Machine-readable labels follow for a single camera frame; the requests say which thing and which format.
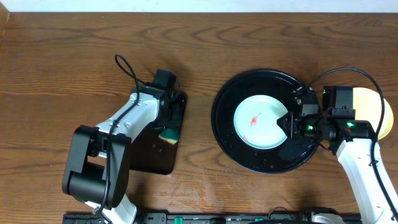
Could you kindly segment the green yellow sponge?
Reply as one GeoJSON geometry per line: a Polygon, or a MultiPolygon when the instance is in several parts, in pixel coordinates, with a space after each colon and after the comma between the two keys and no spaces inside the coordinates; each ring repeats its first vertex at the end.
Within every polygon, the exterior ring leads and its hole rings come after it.
{"type": "Polygon", "coordinates": [[[176,144],[179,141],[180,133],[175,128],[164,129],[160,134],[159,138],[169,144],[176,144]]]}

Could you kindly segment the light blue plate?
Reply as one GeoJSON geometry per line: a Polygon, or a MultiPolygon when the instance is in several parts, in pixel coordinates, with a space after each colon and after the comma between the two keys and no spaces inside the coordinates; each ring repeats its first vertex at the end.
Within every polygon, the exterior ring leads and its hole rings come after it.
{"type": "Polygon", "coordinates": [[[233,116],[234,128],[247,145],[262,150],[273,149],[287,139],[277,125],[277,120],[286,113],[287,108],[271,96],[250,96],[237,106],[233,116]]]}

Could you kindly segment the yellow plate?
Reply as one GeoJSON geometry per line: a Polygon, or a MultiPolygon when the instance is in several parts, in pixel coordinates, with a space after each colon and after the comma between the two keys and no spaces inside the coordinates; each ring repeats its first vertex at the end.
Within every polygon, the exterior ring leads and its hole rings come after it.
{"type": "MultiPolygon", "coordinates": [[[[390,104],[384,99],[385,112],[378,139],[386,137],[394,123],[394,115],[390,104]]],[[[353,108],[356,110],[357,120],[369,121],[377,129],[381,116],[381,102],[379,93],[369,88],[353,88],[353,108]]]]}

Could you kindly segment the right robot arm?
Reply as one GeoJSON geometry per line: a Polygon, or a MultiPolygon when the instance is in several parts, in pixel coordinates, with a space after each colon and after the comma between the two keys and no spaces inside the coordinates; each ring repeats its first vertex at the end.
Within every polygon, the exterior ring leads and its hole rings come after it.
{"type": "Polygon", "coordinates": [[[324,115],[287,113],[277,125],[294,140],[329,142],[328,150],[349,179],[363,223],[397,223],[397,193],[369,121],[356,120],[354,109],[330,107],[324,115]]]}

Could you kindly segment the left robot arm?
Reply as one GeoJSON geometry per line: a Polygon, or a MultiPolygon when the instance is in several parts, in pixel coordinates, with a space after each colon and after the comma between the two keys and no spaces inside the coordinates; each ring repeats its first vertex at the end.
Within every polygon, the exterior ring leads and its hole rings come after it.
{"type": "Polygon", "coordinates": [[[186,105],[184,92],[174,98],[144,86],[106,121],[76,128],[62,190],[93,209],[79,223],[136,222],[137,207],[126,195],[129,173],[173,171],[186,105]]]}

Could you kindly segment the black round tray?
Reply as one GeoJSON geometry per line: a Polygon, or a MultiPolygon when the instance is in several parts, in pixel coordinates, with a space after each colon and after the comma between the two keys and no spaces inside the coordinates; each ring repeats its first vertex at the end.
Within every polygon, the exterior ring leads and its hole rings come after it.
{"type": "Polygon", "coordinates": [[[304,84],[280,70],[248,70],[227,81],[218,92],[211,111],[211,126],[223,152],[237,164],[254,172],[280,174],[305,164],[318,146],[308,140],[287,138],[270,149],[258,149],[245,143],[234,127],[233,116],[238,105],[254,95],[267,95],[279,100],[287,111],[300,112],[294,90],[304,84]]]}

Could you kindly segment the black rectangular tray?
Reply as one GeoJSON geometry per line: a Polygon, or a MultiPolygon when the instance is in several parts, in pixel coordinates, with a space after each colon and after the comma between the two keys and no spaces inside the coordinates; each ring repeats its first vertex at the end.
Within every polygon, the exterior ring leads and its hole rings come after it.
{"type": "MultiPolygon", "coordinates": [[[[183,117],[187,105],[187,94],[183,91],[183,117]]],[[[170,174],[175,166],[178,142],[169,144],[159,138],[164,130],[160,127],[160,119],[149,123],[132,143],[130,154],[131,170],[170,174]]]]}

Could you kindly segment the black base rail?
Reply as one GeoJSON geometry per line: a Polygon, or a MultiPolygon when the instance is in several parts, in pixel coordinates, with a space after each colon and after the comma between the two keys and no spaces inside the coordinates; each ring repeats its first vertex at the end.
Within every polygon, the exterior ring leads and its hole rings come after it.
{"type": "MultiPolygon", "coordinates": [[[[268,221],[268,215],[187,215],[187,214],[166,214],[166,213],[142,213],[133,221],[133,224],[240,224],[240,223],[309,223],[309,215],[292,215],[285,213],[274,213],[271,215],[271,221],[268,221]]],[[[362,223],[359,216],[343,215],[345,223],[362,223]]],[[[94,224],[106,223],[101,217],[82,214],[64,214],[63,224],[94,224]]]]}

